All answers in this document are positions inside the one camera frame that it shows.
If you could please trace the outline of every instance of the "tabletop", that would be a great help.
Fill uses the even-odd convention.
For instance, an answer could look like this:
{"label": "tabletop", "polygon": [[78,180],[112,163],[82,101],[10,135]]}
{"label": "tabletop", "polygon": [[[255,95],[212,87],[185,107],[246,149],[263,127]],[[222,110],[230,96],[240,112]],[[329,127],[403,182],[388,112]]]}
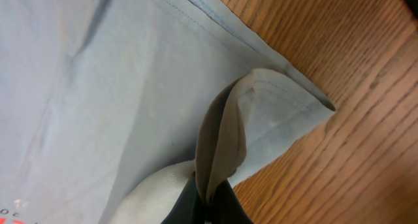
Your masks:
{"label": "tabletop", "polygon": [[235,187],[255,223],[418,223],[418,22],[403,0],[222,0],[337,107]]}

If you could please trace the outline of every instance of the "wooden table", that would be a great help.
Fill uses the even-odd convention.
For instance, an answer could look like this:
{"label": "wooden table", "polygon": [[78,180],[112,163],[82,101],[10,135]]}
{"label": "wooden table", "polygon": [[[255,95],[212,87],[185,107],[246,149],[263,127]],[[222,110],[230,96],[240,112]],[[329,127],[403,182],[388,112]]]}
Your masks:
{"label": "wooden table", "polygon": [[338,112],[236,187],[255,223],[418,223],[418,23],[403,0],[222,0]]}

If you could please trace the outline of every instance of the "t-shirt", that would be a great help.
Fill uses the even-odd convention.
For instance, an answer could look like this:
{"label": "t-shirt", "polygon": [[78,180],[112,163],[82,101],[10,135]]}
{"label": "t-shirt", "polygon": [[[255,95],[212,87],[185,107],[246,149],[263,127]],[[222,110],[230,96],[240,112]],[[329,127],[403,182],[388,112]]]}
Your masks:
{"label": "t-shirt", "polygon": [[294,84],[249,128],[232,185],[334,110],[220,0],[0,0],[0,18],[0,223],[107,223],[147,176],[194,158],[209,104],[254,68]]}

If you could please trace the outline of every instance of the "wood grain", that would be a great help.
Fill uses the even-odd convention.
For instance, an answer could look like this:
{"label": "wood grain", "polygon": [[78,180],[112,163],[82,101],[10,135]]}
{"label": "wood grain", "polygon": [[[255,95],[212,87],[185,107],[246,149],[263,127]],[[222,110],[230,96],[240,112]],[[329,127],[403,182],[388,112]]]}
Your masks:
{"label": "wood grain", "polygon": [[235,191],[255,223],[418,223],[418,23],[403,0],[222,0],[338,112]]}

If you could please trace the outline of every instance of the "gray cloth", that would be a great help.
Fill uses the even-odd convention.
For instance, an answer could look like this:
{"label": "gray cloth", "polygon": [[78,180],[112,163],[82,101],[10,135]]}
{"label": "gray cloth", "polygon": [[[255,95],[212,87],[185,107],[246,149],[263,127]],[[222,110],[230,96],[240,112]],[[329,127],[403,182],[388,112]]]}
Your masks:
{"label": "gray cloth", "polygon": [[0,204],[26,223],[107,223],[194,157],[210,102],[254,68],[283,73],[279,110],[249,119],[232,184],[333,113],[219,0],[0,0],[0,17]]}

